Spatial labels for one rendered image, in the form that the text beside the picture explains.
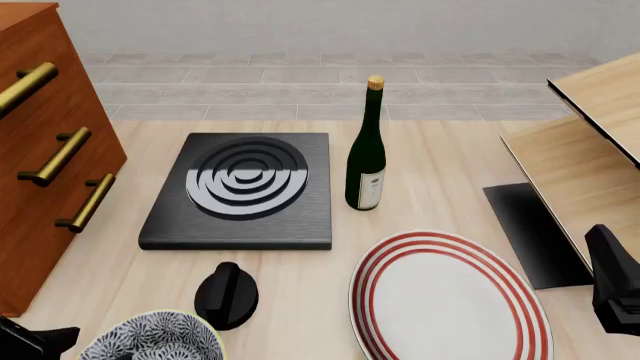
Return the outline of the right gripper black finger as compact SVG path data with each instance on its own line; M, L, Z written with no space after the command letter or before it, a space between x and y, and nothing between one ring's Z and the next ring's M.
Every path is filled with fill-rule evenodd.
M608 227L594 225L585 240L599 291L640 291L640 263Z

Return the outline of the pale wooden rack, black base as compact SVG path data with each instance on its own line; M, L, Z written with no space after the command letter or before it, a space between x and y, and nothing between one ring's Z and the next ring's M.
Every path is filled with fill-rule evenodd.
M640 53L548 86L572 114L502 134L526 180L484 190L537 290L592 284L597 224L640 262Z

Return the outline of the blue-white patterned bowl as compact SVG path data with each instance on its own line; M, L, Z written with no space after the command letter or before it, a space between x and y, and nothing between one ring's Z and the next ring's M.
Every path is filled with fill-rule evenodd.
M184 311L149 311L118 323L89 344L77 360L113 360L143 352L142 360L228 360L216 330Z

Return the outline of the red-brown wooden cabinet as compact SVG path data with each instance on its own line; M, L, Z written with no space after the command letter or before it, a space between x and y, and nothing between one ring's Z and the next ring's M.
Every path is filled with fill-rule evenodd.
M0 2L0 315L19 317L127 157L54 2Z

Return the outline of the dark green wine bottle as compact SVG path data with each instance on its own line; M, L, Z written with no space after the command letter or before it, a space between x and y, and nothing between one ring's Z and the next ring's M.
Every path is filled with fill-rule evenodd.
M380 131L384 78L368 77L363 122L346 167L345 200L352 209L374 209L381 200L386 155Z

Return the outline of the round black stove knob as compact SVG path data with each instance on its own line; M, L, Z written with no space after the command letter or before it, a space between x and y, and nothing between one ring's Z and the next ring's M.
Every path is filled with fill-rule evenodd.
M258 302L254 278L236 263L223 262L198 287L194 308L214 329L228 331L246 323Z

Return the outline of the red-brown wooden cabinet drawer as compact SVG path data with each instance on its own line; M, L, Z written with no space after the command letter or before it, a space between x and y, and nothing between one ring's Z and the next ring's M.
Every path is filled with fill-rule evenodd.
M63 145L56 134L25 141L0 140L0 314L18 317L28 308L77 233L55 227L73 218L93 188L86 180L115 176L126 155L110 125L92 135L45 188L17 179L36 171Z
M125 160L83 68L11 74L0 92L0 245L81 232Z
M91 83L53 3L0 5L0 92L18 80L16 71L44 62L59 74L0 119L0 140L25 141L74 131L95 101Z

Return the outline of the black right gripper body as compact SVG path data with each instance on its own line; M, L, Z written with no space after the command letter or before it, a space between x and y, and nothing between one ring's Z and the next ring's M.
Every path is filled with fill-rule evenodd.
M595 289L592 305L606 333L640 336L640 293L606 299Z

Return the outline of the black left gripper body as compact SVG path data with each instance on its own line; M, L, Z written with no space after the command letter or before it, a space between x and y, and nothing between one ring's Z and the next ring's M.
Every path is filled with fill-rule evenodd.
M28 329L0 316L0 360L41 360L41 341Z

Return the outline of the white plate with red rings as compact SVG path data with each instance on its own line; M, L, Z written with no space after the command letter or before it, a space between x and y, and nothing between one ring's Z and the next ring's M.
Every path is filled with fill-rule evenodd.
M457 234L381 239L357 263L348 305L367 360L554 360L550 323L526 279Z

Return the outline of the flat black stove plate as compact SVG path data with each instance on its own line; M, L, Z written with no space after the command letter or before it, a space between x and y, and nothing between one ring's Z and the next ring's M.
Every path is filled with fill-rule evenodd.
M143 250L332 248L329 136L192 133L139 233Z

